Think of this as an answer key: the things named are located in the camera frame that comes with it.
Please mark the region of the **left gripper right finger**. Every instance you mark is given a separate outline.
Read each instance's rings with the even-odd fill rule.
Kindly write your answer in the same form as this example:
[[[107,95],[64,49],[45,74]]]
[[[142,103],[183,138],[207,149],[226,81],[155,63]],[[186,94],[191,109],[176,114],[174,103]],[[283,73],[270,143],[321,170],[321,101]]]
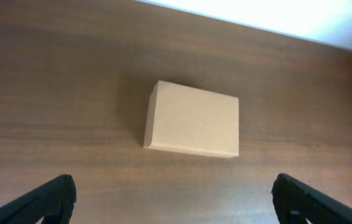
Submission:
[[[352,208],[287,174],[277,176],[271,194],[280,224],[352,224]]]

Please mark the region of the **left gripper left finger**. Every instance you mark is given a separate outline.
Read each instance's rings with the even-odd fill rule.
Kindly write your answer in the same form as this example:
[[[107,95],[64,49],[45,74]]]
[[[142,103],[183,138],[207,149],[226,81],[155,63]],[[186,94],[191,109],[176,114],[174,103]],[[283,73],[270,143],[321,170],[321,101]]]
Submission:
[[[75,202],[75,182],[63,174],[0,207],[0,224],[69,224]]]

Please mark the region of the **brown cardboard box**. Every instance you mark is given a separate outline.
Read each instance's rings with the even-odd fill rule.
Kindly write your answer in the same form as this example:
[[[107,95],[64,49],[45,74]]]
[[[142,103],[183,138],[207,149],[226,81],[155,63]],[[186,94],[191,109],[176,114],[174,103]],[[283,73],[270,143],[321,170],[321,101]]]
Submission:
[[[149,98],[143,147],[198,156],[239,155],[239,99],[158,81]]]

